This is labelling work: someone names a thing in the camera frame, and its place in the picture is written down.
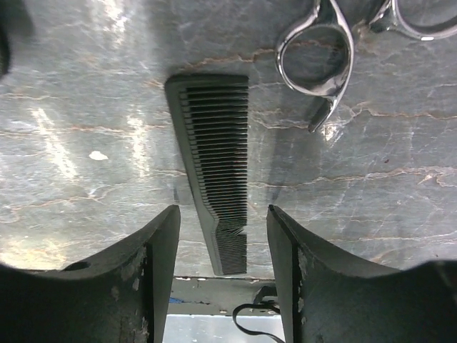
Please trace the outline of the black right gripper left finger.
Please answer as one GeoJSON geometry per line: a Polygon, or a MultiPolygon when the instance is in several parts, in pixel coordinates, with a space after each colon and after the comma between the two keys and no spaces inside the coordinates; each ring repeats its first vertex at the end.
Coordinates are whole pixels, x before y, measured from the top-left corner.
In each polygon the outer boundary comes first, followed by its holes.
{"type": "Polygon", "coordinates": [[[62,270],[1,266],[3,342],[161,342],[181,223],[171,205],[62,270]]]}

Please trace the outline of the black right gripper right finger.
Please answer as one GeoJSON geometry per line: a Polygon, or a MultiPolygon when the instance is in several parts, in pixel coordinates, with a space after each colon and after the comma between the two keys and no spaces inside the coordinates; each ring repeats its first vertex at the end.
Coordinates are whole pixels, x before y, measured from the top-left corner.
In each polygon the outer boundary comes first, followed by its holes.
{"type": "Polygon", "coordinates": [[[270,206],[268,244],[287,342],[454,342],[456,262],[386,267],[270,206]]]}

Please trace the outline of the black straight comb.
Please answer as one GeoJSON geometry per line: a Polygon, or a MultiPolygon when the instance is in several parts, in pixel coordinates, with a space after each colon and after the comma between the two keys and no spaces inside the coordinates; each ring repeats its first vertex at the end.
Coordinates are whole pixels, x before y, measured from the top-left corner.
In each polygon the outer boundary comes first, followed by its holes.
{"type": "Polygon", "coordinates": [[[245,274],[248,77],[174,75],[164,91],[214,274],[245,274]]]}

